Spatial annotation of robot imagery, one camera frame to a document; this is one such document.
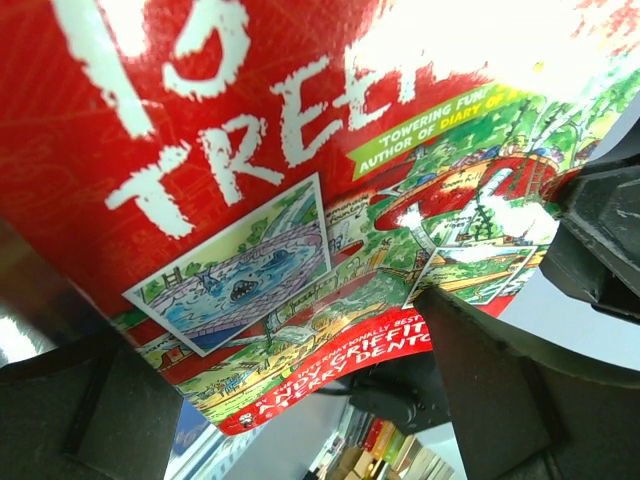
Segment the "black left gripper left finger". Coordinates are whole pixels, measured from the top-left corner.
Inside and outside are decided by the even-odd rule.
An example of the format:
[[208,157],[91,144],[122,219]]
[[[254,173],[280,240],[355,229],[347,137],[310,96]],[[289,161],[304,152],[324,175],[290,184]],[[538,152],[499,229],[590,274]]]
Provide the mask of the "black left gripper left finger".
[[161,479],[182,399],[114,334],[1,369],[4,479]]

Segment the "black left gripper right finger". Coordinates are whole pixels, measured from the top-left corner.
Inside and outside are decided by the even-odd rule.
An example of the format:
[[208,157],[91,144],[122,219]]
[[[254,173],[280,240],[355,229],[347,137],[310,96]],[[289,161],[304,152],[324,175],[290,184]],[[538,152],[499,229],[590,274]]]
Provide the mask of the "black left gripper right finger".
[[414,307],[467,478],[638,478],[637,371],[553,344],[438,287]]

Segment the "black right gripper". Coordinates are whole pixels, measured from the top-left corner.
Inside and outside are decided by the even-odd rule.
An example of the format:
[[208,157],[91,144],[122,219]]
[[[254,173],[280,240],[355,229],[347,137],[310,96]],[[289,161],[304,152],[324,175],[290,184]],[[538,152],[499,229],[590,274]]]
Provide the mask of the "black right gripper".
[[639,126],[554,191],[560,225],[540,268],[566,296],[639,318]]

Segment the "blue orange sunset book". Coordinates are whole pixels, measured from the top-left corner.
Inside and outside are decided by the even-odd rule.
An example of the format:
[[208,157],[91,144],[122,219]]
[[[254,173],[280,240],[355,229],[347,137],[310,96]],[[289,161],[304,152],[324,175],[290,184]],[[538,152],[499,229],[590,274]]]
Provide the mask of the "blue orange sunset book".
[[192,455],[200,446],[210,426],[210,422],[199,410],[190,402],[184,401],[178,417],[171,454],[178,458]]

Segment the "red treehouse book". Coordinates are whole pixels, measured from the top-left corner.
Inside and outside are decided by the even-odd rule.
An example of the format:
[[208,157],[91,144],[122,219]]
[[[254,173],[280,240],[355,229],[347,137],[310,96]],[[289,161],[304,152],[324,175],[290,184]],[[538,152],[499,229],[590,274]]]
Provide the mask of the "red treehouse book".
[[5,1],[1,217],[236,435],[501,313],[638,89],[635,1]]

